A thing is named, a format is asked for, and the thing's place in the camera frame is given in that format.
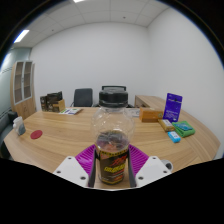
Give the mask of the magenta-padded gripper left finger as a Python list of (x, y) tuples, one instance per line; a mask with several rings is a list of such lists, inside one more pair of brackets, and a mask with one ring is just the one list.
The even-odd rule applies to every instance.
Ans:
[(95, 146), (89, 146), (76, 156), (67, 156), (53, 174), (78, 186), (93, 188), (96, 177)]

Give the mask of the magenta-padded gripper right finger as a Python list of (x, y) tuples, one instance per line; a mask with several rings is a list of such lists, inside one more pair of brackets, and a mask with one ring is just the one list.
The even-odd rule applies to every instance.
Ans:
[(137, 147), (129, 146), (128, 173), (131, 188), (139, 188), (157, 181), (172, 173), (172, 163), (148, 156)]

